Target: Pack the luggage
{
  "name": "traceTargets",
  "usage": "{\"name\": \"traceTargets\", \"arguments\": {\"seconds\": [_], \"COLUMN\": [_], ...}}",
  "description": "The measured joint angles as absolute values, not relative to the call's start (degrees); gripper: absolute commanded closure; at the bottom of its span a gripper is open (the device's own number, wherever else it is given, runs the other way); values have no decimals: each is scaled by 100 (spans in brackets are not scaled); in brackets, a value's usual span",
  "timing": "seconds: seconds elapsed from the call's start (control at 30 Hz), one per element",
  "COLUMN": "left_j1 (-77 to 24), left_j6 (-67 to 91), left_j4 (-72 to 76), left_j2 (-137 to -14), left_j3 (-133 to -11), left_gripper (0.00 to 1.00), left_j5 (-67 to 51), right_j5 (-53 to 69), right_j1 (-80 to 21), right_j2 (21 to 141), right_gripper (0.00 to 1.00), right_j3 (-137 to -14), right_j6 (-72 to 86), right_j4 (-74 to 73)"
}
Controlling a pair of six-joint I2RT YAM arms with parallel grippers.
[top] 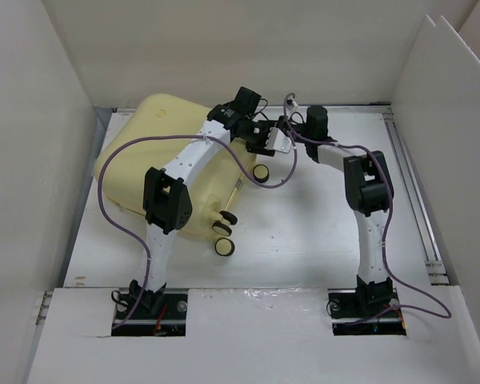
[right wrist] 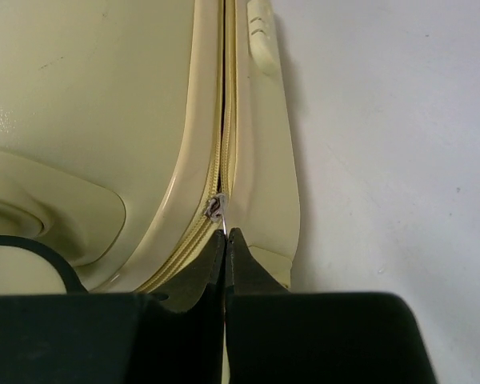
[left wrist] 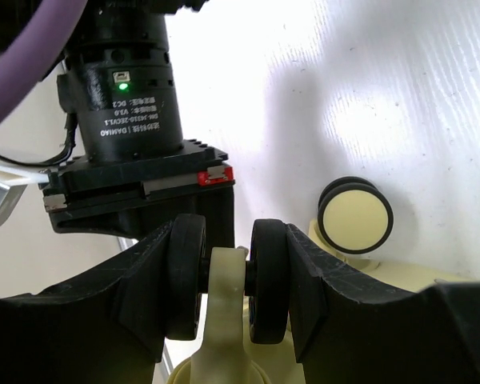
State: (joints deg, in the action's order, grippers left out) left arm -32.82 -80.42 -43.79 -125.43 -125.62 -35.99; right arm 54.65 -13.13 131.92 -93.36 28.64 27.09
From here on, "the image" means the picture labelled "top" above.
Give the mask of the yellow suitcase with black lining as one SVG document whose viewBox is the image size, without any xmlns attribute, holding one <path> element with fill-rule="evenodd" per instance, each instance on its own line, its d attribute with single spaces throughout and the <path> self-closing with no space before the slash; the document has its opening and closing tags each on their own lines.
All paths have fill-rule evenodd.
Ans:
<svg viewBox="0 0 480 384">
<path fill-rule="evenodd" d="M 104 195 L 120 207 L 144 216 L 144 179 L 149 168 L 162 168 L 189 143 L 187 135 L 202 128 L 209 108 L 169 94 L 145 98 L 115 139 L 99 155 L 94 176 L 103 179 Z M 266 166 L 256 164 L 255 154 L 236 139 L 230 148 L 248 171 L 267 178 Z M 193 212 L 182 228 L 182 235 L 196 240 L 211 240 L 215 252 L 230 256 L 235 245 L 230 239 L 229 220 L 233 200 L 246 176 L 221 150 L 189 188 Z"/>
</svg>

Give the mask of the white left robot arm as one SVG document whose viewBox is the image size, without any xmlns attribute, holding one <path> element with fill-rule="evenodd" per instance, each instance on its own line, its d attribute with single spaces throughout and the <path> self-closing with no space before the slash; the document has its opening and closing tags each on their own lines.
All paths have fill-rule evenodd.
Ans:
<svg viewBox="0 0 480 384">
<path fill-rule="evenodd" d="M 166 270 L 173 250 L 176 231 L 183 228 L 193 212 L 189 188 L 221 150 L 254 184 L 266 187 L 266 180 L 256 178 L 244 166 L 230 144 L 237 138 L 244 141 L 248 152 L 272 156 L 270 146 L 276 124 L 254 122 L 261 95 L 241 87 L 234 100 L 219 104 L 207 115 L 198 134 L 188 137 L 189 143 L 171 162 L 160 170 L 146 172 L 143 208 L 146 212 L 146 268 L 142 282 L 132 282 L 129 294 L 134 307 L 145 317 L 153 317 L 162 309 L 166 288 Z"/>
</svg>

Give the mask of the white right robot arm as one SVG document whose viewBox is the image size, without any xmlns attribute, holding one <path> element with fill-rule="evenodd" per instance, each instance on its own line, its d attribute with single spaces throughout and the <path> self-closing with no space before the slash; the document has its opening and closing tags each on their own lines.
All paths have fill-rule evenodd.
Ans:
<svg viewBox="0 0 480 384">
<path fill-rule="evenodd" d="M 393 215 L 394 188 L 381 151 L 361 145 L 344 145 L 328 135 L 328 112 L 322 106 L 307 108 L 301 124 L 290 121 L 295 103 L 286 102 L 283 118 L 291 137 L 306 147 L 320 165 L 343 173 L 345 196 L 358 226 L 359 267 L 355 291 L 329 294 L 336 318 L 375 316 L 394 299 L 394 281 L 387 265 L 386 237 Z"/>
</svg>

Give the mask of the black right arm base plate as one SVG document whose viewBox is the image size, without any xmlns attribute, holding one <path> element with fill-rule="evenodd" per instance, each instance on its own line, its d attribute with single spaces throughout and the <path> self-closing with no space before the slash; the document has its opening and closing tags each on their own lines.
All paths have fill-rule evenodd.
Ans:
<svg viewBox="0 0 480 384">
<path fill-rule="evenodd" d="M 399 304 L 396 290 L 363 309 L 355 290 L 329 290 L 326 310 L 331 317 L 334 336 L 406 336 L 406 326 L 400 309 L 390 309 Z"/>
</svg>

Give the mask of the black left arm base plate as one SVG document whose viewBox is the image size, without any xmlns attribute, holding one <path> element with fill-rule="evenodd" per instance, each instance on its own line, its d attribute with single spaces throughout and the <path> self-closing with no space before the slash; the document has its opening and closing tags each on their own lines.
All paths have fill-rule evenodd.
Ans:
<svg viewBox="0 0 480 384">
<path fill-rule="evenodd" d="M 135 300 L 128 293 L 113 290 L 111 299 L 115 304 L 114 320 L 111 328 L 113 337 L 184 337 L 186 335 L 186 315 L 188 290 L 167 290 L 162 304 L 151 314 L 139 305 L 128 321 L 126 316 Z"/>
</svg>

